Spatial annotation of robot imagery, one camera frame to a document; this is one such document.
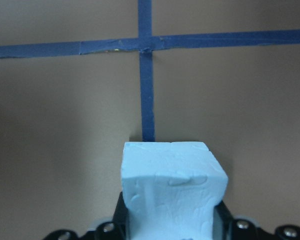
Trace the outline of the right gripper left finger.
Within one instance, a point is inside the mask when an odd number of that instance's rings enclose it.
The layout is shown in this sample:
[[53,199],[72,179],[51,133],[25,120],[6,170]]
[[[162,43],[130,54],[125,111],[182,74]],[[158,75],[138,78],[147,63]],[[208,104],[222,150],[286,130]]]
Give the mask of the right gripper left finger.
[[110,220],[104,220],[91,227],[87,232],[79,236],[75,231],[59,229],[49,233],[46,240],[126,240],[127,208],[120,192],[114,214]]

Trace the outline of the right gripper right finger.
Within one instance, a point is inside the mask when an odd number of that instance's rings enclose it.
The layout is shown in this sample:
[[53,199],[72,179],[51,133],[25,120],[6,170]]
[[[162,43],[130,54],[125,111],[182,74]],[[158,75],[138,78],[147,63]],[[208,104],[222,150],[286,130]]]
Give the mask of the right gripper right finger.
[[252,221],[232,216],[224,202],[213,211],[214,240],[300,240],[300,227],[293,224],[278,226],[269,233]]

